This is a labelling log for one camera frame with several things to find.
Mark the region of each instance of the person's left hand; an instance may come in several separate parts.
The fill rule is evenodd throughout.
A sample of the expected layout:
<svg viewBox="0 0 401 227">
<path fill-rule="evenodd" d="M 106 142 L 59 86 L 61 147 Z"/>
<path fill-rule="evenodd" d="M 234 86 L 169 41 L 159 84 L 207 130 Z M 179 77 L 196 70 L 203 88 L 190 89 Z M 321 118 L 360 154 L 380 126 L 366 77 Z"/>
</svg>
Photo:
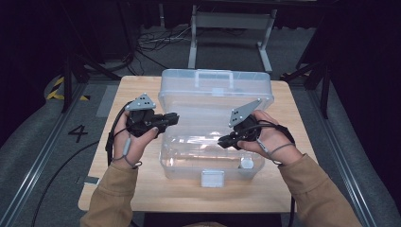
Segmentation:
<svg viewBox="0 0 401 227">
<path fill-rule="evenodd" d="M 116 137 L 114 138 L 113 163 L 124 168 L 132 168 L 132 166 L 128 162 L 130 162 L 132 165 L 135 165 L 136 163 L 139 162 L 142 155 L 144 154 L 145 147 L 148 145 L 148 143 L 150 143 L 150 141 L 152 141 L 156 137 L 158 132 L 157 127 L 154 127 L 153 129 L 144 133 L 141 137 L 133 136 L 127 130 L 124 130 L 125 128 L 127 128 L 126 122 L 128 115 L 129 112 L 124 112 L 123 114 L 121 114 L 121 117 L 118 120 L 114 130 L 114 135 L 116 135 L 118 132 L 119 134 L 117 134 Z M 123 156 L 123 150 L 128 138 L 131 139 L 131 144 L 127 154 L 127 160 L 128 160 L 127 162 L 124 158 L 122 159 L 119 158 Z"/>
</svg>

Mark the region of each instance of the person's right hand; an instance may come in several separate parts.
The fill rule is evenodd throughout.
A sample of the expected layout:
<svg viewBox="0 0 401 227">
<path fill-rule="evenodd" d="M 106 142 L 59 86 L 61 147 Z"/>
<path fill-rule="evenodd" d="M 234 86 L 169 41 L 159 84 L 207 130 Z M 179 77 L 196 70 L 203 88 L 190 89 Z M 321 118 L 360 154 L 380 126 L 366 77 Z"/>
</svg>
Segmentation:
<svg viewBox="0 0 401 227">
<path fill-rule="evenodd" d="M 270 115 L 263 111 L 254 111 L 253 115 L 256 117 L 257 120 L 270 121 L 275 125 L 279 124 L 277 120 L 273 119 Z M 284 134 L 272 127 L 262 128 L 259 140 L 269 151 L 275 150 L 276 148 L 290 143 L 290 141 Z M 285 166 L 294 163 L 303 157 L 303 154 L 294 146 L 285 146 L 278 149 L 271 156 L 269 156 L 262 148 L 260 148 L 259 144 L 256 141 L 239 141 L 237 145 L 245 150 L 258 153 L 265 158 L 280 162 Z"/>
</svg>

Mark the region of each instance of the forearm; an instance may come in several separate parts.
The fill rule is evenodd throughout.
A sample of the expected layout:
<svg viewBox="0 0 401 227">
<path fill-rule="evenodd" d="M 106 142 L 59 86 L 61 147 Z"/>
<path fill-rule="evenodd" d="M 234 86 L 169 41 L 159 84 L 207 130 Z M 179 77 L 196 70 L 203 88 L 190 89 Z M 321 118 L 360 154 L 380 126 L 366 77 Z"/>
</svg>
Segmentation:
<svg viewBox="0 0 401 227">
<path fill-rule="evenodd" d="M 91 198 L 81 226 L 128 226 L 132 218 L 131 200 L 138 169 L 111 164 Z"/>
<path fill-rule="evenodd" d="M 279 169 L 305 226 L 361 226 L 351 205 L 307 154 Z"/>
</svg>

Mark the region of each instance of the plastic box lid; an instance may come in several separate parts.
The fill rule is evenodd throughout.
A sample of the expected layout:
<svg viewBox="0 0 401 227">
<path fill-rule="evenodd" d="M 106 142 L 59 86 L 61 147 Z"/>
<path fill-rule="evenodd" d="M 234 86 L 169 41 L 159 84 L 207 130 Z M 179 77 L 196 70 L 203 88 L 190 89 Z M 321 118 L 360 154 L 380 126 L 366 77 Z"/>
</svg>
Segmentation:
<svg viewBox="0 0 401 227">
<path fill-rule="evenodd" d="M 258 110 L 274 101 L 267 73 L 165 70 L 159 101 L 165 113 L 180 116 L 163 135 L 160 162 L 166 176 L 201 179 L 203 171 L 216 170 L 224 171 L 225 179 L 251 179 L 265 159 L 246 150 L 221 148 L 218 139 L 233 130 L 228 127 L 231 110 L 258 98 Z"/>
</svg>

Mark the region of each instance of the hand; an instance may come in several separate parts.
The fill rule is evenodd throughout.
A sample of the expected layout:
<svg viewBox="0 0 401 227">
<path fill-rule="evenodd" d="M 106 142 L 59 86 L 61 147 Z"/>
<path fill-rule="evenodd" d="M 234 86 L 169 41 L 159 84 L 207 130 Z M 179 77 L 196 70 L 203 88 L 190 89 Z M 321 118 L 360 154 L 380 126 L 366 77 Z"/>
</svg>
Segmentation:
<svg viewBox="0 0 401 227">
<path fill-rule="evenodd" d="M 270 121 L 273 124 L 278 125 L 277 120 L 273 119 L 270 115 L 263 111 L 254 111 L 253 115 L 257 120 L 266 120 Z M 271 127 L 264 127 L 259 136 L 259 140 L 263 143 L 263 145 L 270 151 L 275 150 L 285 144 L 290 143 L 287 137 L 282 134 L 280 131 Z M 259 144 L 256 141 L 247 142 L 247 141 L 239 141 L 237 145 L 240 148 L 246 149 L 248 151 L 252 151 L 262 155 L 265 158 L 271 158 L 273 161 L 277 161 L 287 166 L 291 163 L 294 163 L 303 157 L 303 154 L 296 149 L 294 146 L 286 146 L 280 148 L 276 152 L 274 152 L 270 157 L 269 155 L 260 148 Z"/>
<path fill-rule="evenodd" d="M 123 114 L 121 114 L 121 117 L 118 120 L 117 125 L 115 126 L 114 135 L 116 135 L 117 133 L 118 134 L 114 138 L 113 157 L 114 159 L 118 159 L 123 156 L 123 150 L 126 141 L 128 138 L 130 138 L 131 144 L 127 154 L 127 160 L 132 165 L 135 165 L 137 162 L 139 162 L 142 155 L 144 154 L 145 147 L 148 145 L 148 143 L 150 143 L 150 141 L 152 141 L 156 137 L 158 129 L 157 127 L 154 127 L 153 129 L 143 134 L 141 137 L 135 137 L 132 134 L 130 134 L 127 130 L 125 130 L 128 115 L 129 112 L 124 112 Z M 132 168 L 132 166 L 128 162 L 124 158 L 119 160 L 113 160 L 113 163 L 115 163 L 118 166 L 124 168 Z"/>
</svg>

